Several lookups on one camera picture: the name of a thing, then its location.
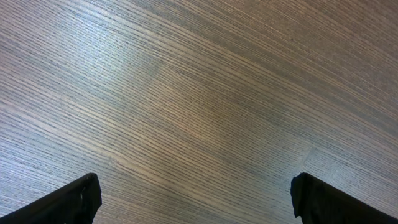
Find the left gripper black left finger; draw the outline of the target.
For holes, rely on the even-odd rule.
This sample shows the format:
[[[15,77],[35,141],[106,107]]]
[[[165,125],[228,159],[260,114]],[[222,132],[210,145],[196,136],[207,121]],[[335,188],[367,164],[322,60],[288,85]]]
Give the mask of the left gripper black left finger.
[[[1,224],[92,224],[101,205],[101,187],[98,176],[95,173],[89,173],[1,217]]]

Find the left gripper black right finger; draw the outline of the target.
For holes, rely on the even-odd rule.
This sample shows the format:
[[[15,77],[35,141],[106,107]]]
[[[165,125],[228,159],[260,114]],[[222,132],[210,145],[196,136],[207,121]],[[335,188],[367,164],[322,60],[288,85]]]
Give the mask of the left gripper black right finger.
[[[292,179],[290,195],[303,224],[397,224],[397,218],[305,172]]]

